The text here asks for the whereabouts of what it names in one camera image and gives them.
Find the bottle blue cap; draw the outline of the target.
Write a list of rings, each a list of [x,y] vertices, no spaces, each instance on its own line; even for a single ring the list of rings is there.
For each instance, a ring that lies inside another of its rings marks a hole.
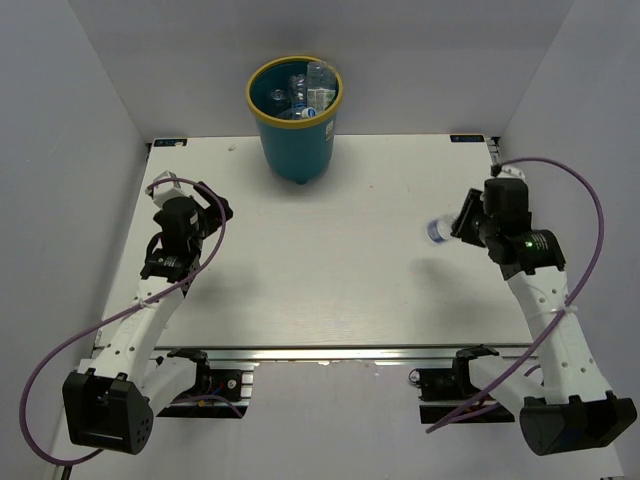
[[[452,238],[452,227],[456,220],[455,215],[442,215],[429,220],[425,227],[427,239],[433,244],[442,244]]]

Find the clear unlabelled bottle white cap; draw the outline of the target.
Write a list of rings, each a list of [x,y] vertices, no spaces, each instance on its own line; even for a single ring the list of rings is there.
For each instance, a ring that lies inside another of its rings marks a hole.
[[[310,119],[316,115],[317,111],[313,107],[295,106],[281,112],[278,115],[278,118],[282,120],[298,121]]]

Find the clear bottle blue label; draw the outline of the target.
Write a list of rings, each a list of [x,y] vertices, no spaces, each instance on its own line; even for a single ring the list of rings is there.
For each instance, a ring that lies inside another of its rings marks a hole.
[[[307,107],[307,81],[305,74],[292,75],[289,78],[287,94],[292,108]]]
[[[284,102],[287,100],[287,95],[282,89],[274,89],[270,92],[269,98],[275,102]]]

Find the clear bottle green white label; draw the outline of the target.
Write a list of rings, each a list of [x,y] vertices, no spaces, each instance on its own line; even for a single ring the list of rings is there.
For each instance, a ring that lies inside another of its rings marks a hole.
[[[306,72],[307,106],[317,113],[324,112],[333,102],[337,79],[334,69],[323,61],[312,61]]]

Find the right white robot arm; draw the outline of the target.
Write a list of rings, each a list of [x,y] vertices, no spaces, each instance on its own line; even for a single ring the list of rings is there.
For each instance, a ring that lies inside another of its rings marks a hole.
[[[565,258],[556,236],[531,226],[529,190],[515,178],[493,178],[472,189],[453,224],[462,242],[487,249],[515,296],[534,340],[543,379],[512,373],[489,347],[458,351],[451,384],[461,397],[492,396],[520,425],[538,456],[603,448],[637,419],[619,398],[588,347],[568,305]]]

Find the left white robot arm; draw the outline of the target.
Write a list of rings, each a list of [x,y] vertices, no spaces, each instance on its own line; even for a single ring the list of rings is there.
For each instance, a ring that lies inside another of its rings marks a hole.
[[[150,370],[148,363],[171,316],[200,271],[204,241],[223,235],[233,212],[205,183],[186,194],[182,180],[157,178],[147,189],[161,230],[148,243],[132,312],[86,369],[70,373],[62,387],[73,444],[137,454],[147,444],[155,417],[179,397],[205,396],[211,374],[205,352],[171,351]]]

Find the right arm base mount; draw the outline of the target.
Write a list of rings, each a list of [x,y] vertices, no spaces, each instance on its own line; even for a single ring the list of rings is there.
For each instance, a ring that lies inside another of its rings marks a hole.
[[[430,425],[453,411],[458,404],[464,403],[479,391],[470,382],[468,364],[483,356],[498,356],[490,347],[478,345],[456,352],[452,364],[447,368],[417,368],[408,374],[409,383],[420,390],[420,421]],[[489,407],[490,410],[480,416],[464,419],[463,423],[513,423],[514,416],[490,396],[485,396],[465,410],[465,414]]]

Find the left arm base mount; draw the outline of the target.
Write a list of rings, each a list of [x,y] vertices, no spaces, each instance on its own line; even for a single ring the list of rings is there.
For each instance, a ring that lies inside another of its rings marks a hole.
[[[179,403],[159,412],[160,418],[239,419],[249,406],[254,367],[209,358],[199,385],[181,393]]]

